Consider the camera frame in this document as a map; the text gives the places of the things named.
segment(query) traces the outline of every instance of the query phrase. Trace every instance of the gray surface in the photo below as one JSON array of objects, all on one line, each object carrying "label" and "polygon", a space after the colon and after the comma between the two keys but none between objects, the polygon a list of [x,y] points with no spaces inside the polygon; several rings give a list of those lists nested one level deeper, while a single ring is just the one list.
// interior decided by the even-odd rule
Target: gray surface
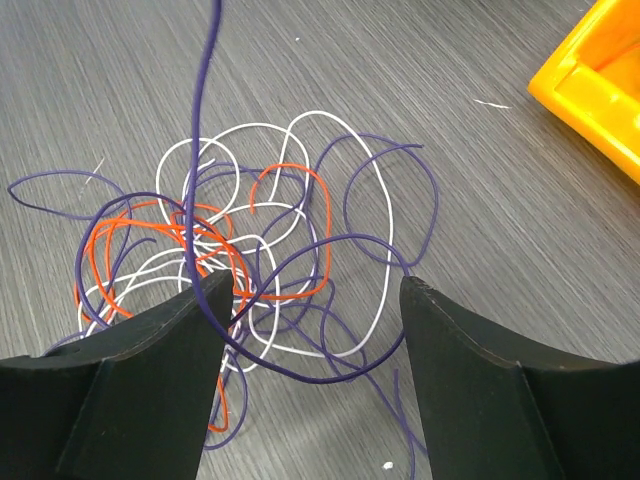
[{"label": "gray surface", "polygon": [[[361,130],[423,142],[442,209],[417,274],[550,345],[608,360],[637,355],[638,190],[526,93],[588,2],[226,3],[204,132],[245,121],[285,125],[323,108]],[[0,183],[52,168],[92,170],[105,157],[101,172],[124,188],[152,189],[159,156],[189,132],[208,12],[203,0],[0,0]],[[306,122],[300,132],[317,154],[338,130]],[[242,161],[274,161],[277,144],[269,138],[238,137]],[[359,162],[355,152],[345,147],[325,170],[336,199]],[[177,193],[184,169],[175,172]],[[417,248],[431,205],[415,172],[400,156],[385,168],[405,252]],[[384,232],[378,188],[365,190],[366,182],[354,192],[352,214],[361,228],[375,231],[379,222]],[[95,211],[108,193],[90,184],[79,207],[82,183],[52,179],[22,192]],[[82,225],[26,211],[7,195],[0,206],[0,355],[38,354],[75,328],[69,286]],[[362,329],[382,270],[347,246],[336,250],[343,285],[336,311]],[[396,274],[394,291],[397,285]],[[144,308],[170,293],[167,286],[127,305]],[[399,329],[395,294],[386,312],[370,356]],[[320,371],[299,359],[270,358]],[[391,391],[395,367],[418,426],[406,351],[376,376]],[[200,478],[406,478],[402,433],[364,381],[319,388],[258,371],[250,383],[242,434],[204,455]],[[232,402],[232,418],[238,410]],[[395,467],[383,471],[386,461]],[[418,468],[418,478],[429,478],[425,461]]]}]

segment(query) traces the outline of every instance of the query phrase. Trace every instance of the yellow tray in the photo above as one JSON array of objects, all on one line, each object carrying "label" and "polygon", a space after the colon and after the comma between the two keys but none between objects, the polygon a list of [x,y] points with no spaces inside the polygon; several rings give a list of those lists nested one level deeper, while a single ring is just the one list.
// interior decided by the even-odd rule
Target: yellow tray
[{"label": "yellow tray", "polygon": [[640,183],[640,0],[598,0],[529,92]]}]

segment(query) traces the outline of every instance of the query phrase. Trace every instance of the black plastic part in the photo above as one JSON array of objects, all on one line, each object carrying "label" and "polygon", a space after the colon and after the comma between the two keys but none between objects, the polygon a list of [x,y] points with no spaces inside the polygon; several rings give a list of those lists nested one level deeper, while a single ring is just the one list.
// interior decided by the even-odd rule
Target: black plastic part
[{"label": "black plastic part", "polygon": [[[228,326],[233,279],[203,279]],[[224,343],[191,289],[40,358],[0,361],[0,479],[196,478]]]},{"label": "black plastic part", "polygon": [[553,349],[403,279],[434,480],[640,479],[640,362]]}]

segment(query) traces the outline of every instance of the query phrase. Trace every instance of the tabletop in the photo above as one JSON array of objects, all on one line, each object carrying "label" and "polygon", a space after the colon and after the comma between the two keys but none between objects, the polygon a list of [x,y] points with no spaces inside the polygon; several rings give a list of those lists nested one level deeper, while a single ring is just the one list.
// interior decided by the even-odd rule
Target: tabletop
[{"label": "tabletop", "polygon": [[[322,110],[357,131],[424,145],[419,154],[437,179],[440,208],[427,255],[413,272],[533,339],[589,357],[630,360],[640,341],[634,315],[640,299],[633,293],[638,189],[526,91],[591,3],[227,1],[207,80],[203,135],[247,122],[286,127],[306,111]],[[164,152],[190,136],[210,8],[205,0],[0,0],[0,183],[99,166],[125,191],[154,190]],[[293,131],[312,158],[346,133],[320,117],[302,120]],[[225,140],[243,165],[254,168],[276,163],[281,143],[282,134],[259,129]],[[162,191],[176,197],[188,149],[180,155],[162,177]],[[365,159],[348,143],[323,166],[336,233],[345,228],[342,192]],[[396,213],[396,245],[413,258],[434,206],[431,184],[405,154],[380,165]],[[17,192],[38,205],[92,215],[114,193],[85,180],[39,178]],[[220,181],[206,198],[225,202],[232,183]],[[288,185],[282,195],[295,188]],[[323,200],[316,195],[322,222]],[[86,222],[26,209],[6,193],[0,209],[0,356],[39,355],[78,328],[71,286]],[[383,239],[388,234],[372,170],[355,182],[348,211],[354,229]],[[261,215],[242,216],[238,228],[256,231],[260,222]],[[304,241],[282,246],[278,261]],[[127,269],[154,248],[134,252]],[[333,258],[332,308],[362,336],[376,312],[384,266],[352,244],[336,244]],[[290,275],[305,272],[308,263],[301,262],[292,264]],[[366,347],[371,358],[400,332],[400,278],[394,270]],[[141,311],[175,292],[175,282],[152,285],[132,293],[126,307]],[[259,351],[259,345],[251,348]],[[284,352],[267,358],[308,374],[327,372],[316,358]],[[404,346],[374,372],[390,396],[394,370],[410,426],[422,438]],[[367,380],[311,386],[264,369],[247,379],[247,420],[229,445],[203,455],[199,479],[407,478],[403,429]],[[230,386],[232,423],[240,394]],[[417,478],[430,478],[421,455],[417,471]]]}]

